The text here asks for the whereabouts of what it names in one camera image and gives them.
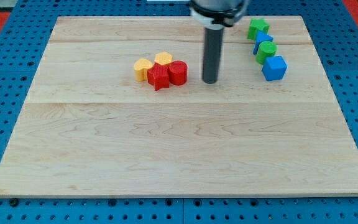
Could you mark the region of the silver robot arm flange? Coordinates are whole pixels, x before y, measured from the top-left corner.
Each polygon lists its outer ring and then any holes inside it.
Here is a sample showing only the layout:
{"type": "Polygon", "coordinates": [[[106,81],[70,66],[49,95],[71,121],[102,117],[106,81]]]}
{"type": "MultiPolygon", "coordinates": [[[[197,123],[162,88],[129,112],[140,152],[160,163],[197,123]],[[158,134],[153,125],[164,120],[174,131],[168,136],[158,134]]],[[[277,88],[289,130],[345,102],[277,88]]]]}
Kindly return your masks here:
{"type": "Polygon", "coordinates": [[[232,27],[246,14],[250,0],[190,0],[191,16],[207,29],[232,27]]]}

